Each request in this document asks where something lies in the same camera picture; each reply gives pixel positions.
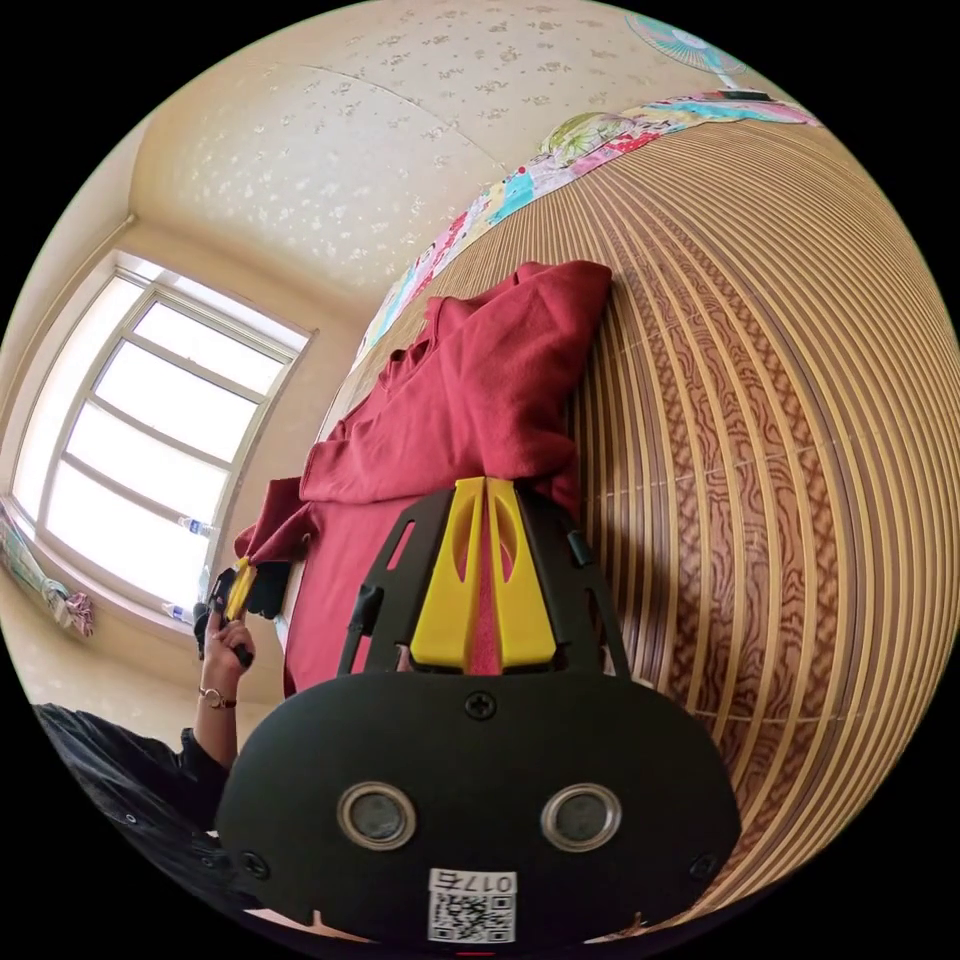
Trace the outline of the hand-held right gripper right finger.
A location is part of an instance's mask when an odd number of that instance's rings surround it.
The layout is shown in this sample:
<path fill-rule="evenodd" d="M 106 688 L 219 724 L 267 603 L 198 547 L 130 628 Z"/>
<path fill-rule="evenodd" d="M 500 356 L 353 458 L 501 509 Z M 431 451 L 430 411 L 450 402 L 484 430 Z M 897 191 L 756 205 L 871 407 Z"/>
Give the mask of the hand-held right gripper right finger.
<path fill-rule="evenodd" d="M 485 487 L 500 667 L 546 668 L 556 643 L 519 496 L 507 480 L 487 478 Z"/>

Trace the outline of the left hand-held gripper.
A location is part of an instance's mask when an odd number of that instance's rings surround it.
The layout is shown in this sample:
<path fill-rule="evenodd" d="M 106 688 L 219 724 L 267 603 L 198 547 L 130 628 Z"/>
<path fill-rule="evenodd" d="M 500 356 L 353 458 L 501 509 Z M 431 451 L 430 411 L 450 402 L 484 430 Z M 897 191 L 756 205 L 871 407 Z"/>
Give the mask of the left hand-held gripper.
<path fill-rule="evenodd" d="M 201 663 L 210 612 L 219 610 L 226 621 L 245 619 L 248 615 L 275 620 L 283 607 L 291 571 L 287 562 L 257 566 L 241 559 L 215 578 L 206 597 L 193 607 L 192 630 Z"/>

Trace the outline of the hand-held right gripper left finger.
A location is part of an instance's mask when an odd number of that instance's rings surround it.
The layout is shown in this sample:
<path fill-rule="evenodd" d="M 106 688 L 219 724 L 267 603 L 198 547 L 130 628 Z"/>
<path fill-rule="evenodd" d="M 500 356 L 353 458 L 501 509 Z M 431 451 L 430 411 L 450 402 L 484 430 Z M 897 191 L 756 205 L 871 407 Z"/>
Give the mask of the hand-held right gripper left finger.
<path fill-rule="evenodd" d="M 456 482 L 410 654 L 422 669 L 470 666 L 481 574 L 485 481 Z"/>

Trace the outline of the person's left hand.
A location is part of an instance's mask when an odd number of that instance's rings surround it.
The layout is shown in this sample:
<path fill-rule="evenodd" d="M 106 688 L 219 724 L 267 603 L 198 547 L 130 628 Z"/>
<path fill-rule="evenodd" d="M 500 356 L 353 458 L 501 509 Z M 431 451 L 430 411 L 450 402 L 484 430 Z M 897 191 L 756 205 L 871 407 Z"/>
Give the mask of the person's left hand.
<path fill-rule="evenodd" d="M 203 695 L 210 697 L 207 691 L 213 690 L 224 700 L 235 700 L 254 654 L 255 643 L 245 620 L 227 620 L 219 610 L 212 610 L 205 631 L 199 682 Z"/>

